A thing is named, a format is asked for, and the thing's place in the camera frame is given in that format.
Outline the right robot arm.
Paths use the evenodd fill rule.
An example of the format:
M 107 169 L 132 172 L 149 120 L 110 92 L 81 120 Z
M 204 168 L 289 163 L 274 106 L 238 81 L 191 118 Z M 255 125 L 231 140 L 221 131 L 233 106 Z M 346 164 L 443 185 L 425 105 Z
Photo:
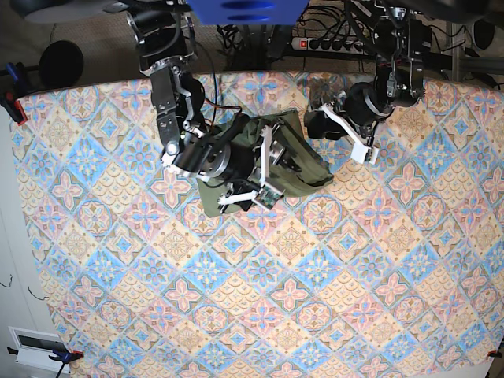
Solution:
M 197 43 L 179 2 L 127 1 L 140 66 L 150 78 L 151 101 L 163 147 L 161 162 L 179 178 L 194 179 L 206 215 L 272 209 L 284 198 L 308 194 L 300 120 L 294 110 L 251 117 L 233 106 L 233 118 L 213 125 L 202 114 L 203 84 L 186 69 Z

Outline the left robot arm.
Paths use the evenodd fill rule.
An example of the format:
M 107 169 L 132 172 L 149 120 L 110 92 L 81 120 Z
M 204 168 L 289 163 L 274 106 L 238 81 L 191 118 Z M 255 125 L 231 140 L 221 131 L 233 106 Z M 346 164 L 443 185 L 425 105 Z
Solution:
M 375 54 L 373 81 L 358 82 L 339 92 L 330 102 L 309 114 L 305 122 L 311 139 L 353 142 L 350 157 L 360 164 L 375 164 L 380 149 L 375 146 L 379 124 L 397 107 L 411 107 L 424 96 L 423 54 L 430 49 L 424 25 L 407 8 L 393 8 L 383 2 L 381 17 L 367 38 L 354 19 L 351 2 L 344 2 L 350 29 Z

